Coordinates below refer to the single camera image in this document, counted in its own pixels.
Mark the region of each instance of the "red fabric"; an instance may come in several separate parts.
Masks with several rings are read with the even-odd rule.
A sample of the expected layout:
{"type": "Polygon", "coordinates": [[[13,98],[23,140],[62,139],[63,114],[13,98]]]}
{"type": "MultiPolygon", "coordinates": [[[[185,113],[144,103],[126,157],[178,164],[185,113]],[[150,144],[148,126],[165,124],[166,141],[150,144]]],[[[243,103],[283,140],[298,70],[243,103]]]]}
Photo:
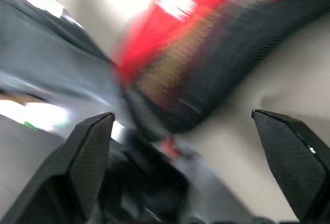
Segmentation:
{"type": "Polygon", "coordinates": [[[203,17],[207,16],[215,7],[219,7],[225,0],[193,0],[196,3],[190,17],[180,21],[166,13],[160,6],[153,6],[147,20],[139,21],[133,26],[128,42],[124,46],[125,52],[121,54],[119,68],[121,79],[130,84],[140,69],[147,66],[155,58],[155,54],[165,45],[175,41],[185,34],[203,17]]]}

